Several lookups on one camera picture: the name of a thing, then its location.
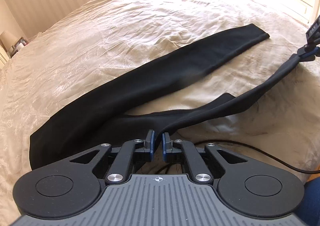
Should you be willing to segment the black pants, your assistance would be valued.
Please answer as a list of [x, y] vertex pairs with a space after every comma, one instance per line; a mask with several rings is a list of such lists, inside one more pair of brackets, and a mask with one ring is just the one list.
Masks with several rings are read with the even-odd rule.
[[162, 133], [174, 133], [247, 110], [298, 65], [299, 55], [293, 54], [268, 80], [240, 96], [224, 93], [190, 110], [127, 114], [128, 110], [194, 84], [266, 39], [268, 34], [253, 24], [228, 29], [89, 91], [59, 110], [30, 136], [31, 168], [38, 169], [103, 143], [118, 147], [128, 140], [145, 138], [150, 130], [160, 139]]

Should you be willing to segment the beige embroidered bedspread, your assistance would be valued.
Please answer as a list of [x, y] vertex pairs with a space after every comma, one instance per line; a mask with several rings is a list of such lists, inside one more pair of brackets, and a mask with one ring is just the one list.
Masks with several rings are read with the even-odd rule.
[[[305, 43], [306, 28], [261, 0], [91, 0], [39, 34], [1, 70], [1, 225], [30, 171], [29, 137], [84, 93], [211, 34], [255, 24], [270, 38], [199, 82], [130, 111], [193, 109], [263, 83]], [[230, 139], [300, 169], [319, 166], [319, 61], [301, 63], [250, 109], [178, 130], [193, 142]]]

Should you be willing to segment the picture frame on nightstand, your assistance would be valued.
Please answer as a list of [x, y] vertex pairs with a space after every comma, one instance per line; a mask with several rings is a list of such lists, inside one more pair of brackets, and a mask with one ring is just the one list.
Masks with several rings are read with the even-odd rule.
[[20, 37], [20, 39], [18, 41], [16, 41], [16, 43], [14, 45], [12, 45], [12, 47], [11, 47], [12, 51], [10, 53], [10, 56], [13, 57], [19, 50], [21, 50], [22, 48], [24, 48], [28, 44], [29, 44], [29, 41], [24, 39], [24, 37]]

